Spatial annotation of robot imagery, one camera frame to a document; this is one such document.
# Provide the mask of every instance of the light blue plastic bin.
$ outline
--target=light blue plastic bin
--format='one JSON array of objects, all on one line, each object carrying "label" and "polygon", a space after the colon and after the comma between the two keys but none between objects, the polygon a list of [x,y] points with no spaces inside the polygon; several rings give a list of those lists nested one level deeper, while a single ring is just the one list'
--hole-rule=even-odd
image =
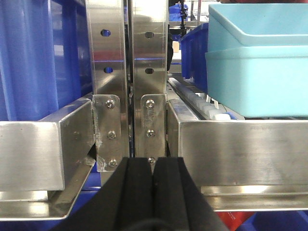
[{"label": "light blue plastic bin", "polygon": [[209,12],[208,94],[245,117],[307,116],[308,4]]}]

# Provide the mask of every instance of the blue plastic bin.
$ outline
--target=blue plastic bin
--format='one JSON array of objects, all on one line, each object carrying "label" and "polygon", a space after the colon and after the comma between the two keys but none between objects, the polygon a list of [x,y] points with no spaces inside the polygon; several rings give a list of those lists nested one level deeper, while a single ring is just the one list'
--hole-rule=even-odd
[{"label": "blue plastic bin", "polygon": [[208,23],[198,26],[181,39],[182,76],[207,93],[206,61]]},{"label": "blue plastic bin", "polygon": [[[187,13],[188,11],[188,6],[186,4],[184,4],[184,9],[185,12]],[[169,7],[169,21],[181,21],[181,5],[180,4],[176,4],[174,6],[170,6]]]},{"label": "blue plastic bin", "polygon": [[306,211],[257,212],[236,231],[306,231]]},{"label": "blue plastic bin", "polygon": [[308,4],[209,12],[208,94],[245,117],[307,116]]},{"label": "blue plastic bin", "polygon": [[39,120],[92,91],[81,2],[0,1],[0,121]]}]

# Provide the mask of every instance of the screw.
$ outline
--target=screw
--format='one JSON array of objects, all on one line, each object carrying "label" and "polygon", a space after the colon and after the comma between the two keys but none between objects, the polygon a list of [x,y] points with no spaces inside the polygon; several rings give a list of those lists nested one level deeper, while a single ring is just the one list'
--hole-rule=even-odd
[{"label": "screw", "polygon": [[145,106],[146,106],[147,108],[154,108],[154,107],[155,107],[155,102],[154,102],[154,100],[147,100],[147,101],[145,102]]},{"label": "screw", "polygon": [[116,138],[116,132],[115,131],[109,131],[108,132],[108,139],[115,139]]},{"label": "screw", "polygon": [[107,100],[107,102],[105,103],[107,108],[114,108],[115,107],[115,101],[114,100]]},{"label": "screw", "polygon": [[150,157],[150,158],[148,159],[148,162],[149,162],[151,165],[153,165],[153,164],[155,164],[156,160],[155,160],[154,157]]},{"label": "screw", "polygon": [[112,159],[108,163],[109,167],[116,167],[117,166],[117,161],[115,159]]},{"label": "screw", "polygon": [[147,137],[154,137],[155,136],[155,131],[147,130],[146,135],[147,135]]}]

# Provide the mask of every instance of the stainless steel bracket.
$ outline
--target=stainless steel bracket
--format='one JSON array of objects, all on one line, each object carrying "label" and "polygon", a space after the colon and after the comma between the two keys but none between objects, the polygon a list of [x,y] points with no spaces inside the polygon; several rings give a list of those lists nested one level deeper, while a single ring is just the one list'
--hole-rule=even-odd
[{"label": "stainless steel bracket", "polygon": [[97,171],[114,171],[125,156],[122,145],[121,103],[116,95],[93,95]]},{"label": "stainless steel bracket", "polygon": [[140,107],[139,151],[154,164],[158,157],[166,155],[166,95],[143,95]]}]

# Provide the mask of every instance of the oval hole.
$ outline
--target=oval hole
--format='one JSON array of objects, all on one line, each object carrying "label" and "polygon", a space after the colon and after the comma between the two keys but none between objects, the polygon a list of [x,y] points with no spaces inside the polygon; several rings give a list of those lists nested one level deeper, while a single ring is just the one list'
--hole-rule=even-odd
[{"label": "oval hole", "polygon": [[103,29],[103,30],[101,31],[101,35],[102,35],[103,37],[109,37],[109,36],[111,35],[111,32],[110,32],[110,30],[105,30],[105,29]]},{"label": "oval hole", "polygon": [[104,72],[107,73],[107,74],[113,73],[113,71],[114,70],[111,67],[105,67],[104,68]]},{"label": "oval hole", "polygon": [[148,39],[151,39],[154,37],[154,33],[153,32],[145,32],[144,33],[144,36]]},{"label": "oval hole", "polygon": [[153,74],[154,73],[154,70],[152,68],[146,68],[145,69],[145,73],[147,74]]}]

